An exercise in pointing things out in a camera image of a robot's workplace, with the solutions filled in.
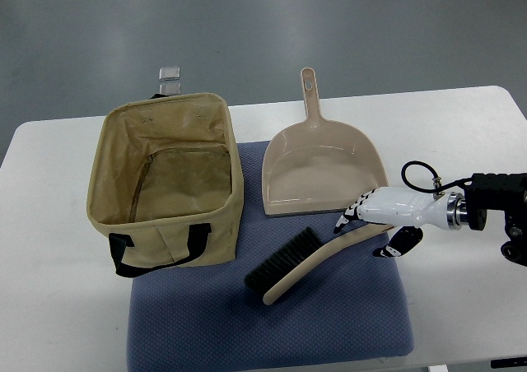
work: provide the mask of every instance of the white robotic hand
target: white robotic hand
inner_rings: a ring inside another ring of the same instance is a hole
[[[374,251],[377,257],[399,257],[422,239],[421,226],[432,224],[444,230],[458,230],[461,217],[456,216],[460,193],[419,193],[409,188],[380,187],[364,193],[338,219],[336,234],[349,221],[402,226],[391,241]]]

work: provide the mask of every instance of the blue cushion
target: blue cushion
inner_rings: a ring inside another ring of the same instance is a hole
[[[412,351],[407,302],[394,258],[371,255],[388,243],[386,235],[336,254],[272,306],[245,288],[245,275],[307,226],[324,242],[333,239],[341,214],[266,217],[261,168],[267,144],[239,145],[245,205],[236,260],[133,279],[131,372],[263,369]]]

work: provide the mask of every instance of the canvas storage basket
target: canvas storage basket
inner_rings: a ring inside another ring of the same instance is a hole
[[[105,118],[87,215],[117,274],[231,261],[243,176],[226,102],[195,94],[121,106]]]

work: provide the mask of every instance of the dustpan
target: dustpan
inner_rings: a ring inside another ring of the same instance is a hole
[[[388,185],[371,140],[322,117],[315,71],[302,69],[301,80],[307,118],[277,134],[263,157],[263,208],[270,216],[342,210]]]

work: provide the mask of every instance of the wooden brush handle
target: wooden brush handle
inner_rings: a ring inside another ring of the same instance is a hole
[[[289,290],[297,281],[332,255],[346,247],[360,243],[363,240],[384,234],[387,230],[391,230],[392,228],[393,226],[367,224],[331,240],[312,253],[308,258],[290,271],[281,281],[271,287],[269,291],[263,295],[263,302],[266,305],[272,305],[274,301],[280,298],[280,296]]]

